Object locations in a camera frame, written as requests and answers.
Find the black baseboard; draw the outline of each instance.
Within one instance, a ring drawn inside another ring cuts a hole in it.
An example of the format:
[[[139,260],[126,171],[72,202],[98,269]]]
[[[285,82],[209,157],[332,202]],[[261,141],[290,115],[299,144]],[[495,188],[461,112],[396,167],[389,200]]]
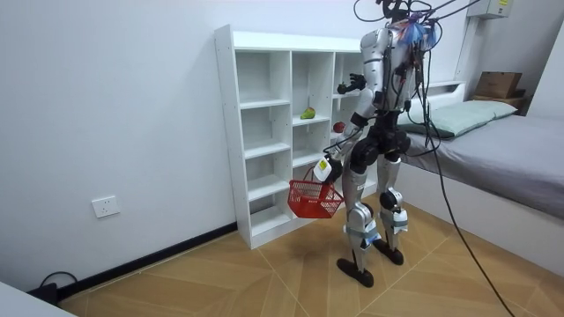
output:
[[[228,234],[230,232],[234,232],[235,230],[237,230],[237,223],[224,225],[218,229],[204,233],[190,240],[183,241],[181,243],[175,244],[171,247],[167,247],[153,254],[146,255],[134,261],[127,262],[113,269],[109,269],[107,271],[96,274],[95,276],[90,276],[85,279],[79,280],[74,284],[66,285],[57,290],[58,300],[61,301],[63,299],[67,299],[74,294],[80,293],[81,291],[85,291],[96,285],[109,282],[114,278],[117,278],[119,276],[124,276],[126,274],[129,274],[138,269],[142,269],[156,262],[163,261],[166,258],[190,250],[192,247],[197,247],[201,244],[204,244],[205,242],[219,238],[222,235]]]

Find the bed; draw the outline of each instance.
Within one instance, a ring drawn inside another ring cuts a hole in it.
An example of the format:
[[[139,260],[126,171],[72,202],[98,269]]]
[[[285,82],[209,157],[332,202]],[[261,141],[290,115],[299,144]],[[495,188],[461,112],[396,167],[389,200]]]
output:
[[[410,153],[426,150],[424,136],[410,138]],[[437,154],[444,176],[564,219],[559,122],[511,115],[442,141]],[[404,161],[437,173],[432,154]]]
[[[430,92],[436,110],[462,102],[465,83],[432,84]],[[420,104],[412,104],[413,114]],[[463,229],[564,276],[564,142],[557,124],[511,115],[443,141],[439,155]],[[425,138],[411,137],[410,152],[422,150]],[[451,223],[433,158],[404,160],[396,188],[407,203]]]

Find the wall socket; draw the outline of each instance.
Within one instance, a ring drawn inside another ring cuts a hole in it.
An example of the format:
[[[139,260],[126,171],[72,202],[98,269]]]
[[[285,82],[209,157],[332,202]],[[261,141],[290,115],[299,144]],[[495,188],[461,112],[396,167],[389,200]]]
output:
[[[93,200],[92,206],[94,207],[94,212],[98,218],[114,215],[120,212],[115,196]]]

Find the red basket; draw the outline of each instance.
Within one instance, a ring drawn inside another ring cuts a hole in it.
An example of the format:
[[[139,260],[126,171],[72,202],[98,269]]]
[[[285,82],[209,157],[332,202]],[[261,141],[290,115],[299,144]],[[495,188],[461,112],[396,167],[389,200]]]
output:
[[[290,181],[288,205],[300,218],[331,218],[343,202],[332,185],[315,181]]]

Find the white bookshelf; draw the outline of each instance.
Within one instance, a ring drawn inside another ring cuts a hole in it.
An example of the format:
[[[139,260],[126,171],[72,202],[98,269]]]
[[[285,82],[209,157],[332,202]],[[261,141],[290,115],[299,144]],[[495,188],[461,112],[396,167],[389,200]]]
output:
[[[359,94],[338,95],[337,85],[361,73],[360,41],[231,26],[215,38],[235,215],[255,248],[313,221],[289,209],[289,181],[303,179],[335,142],[333,123],[349,121]],[[308,107],[315,118],[302,120]],[[374,165],[364,195],[375,191]]]

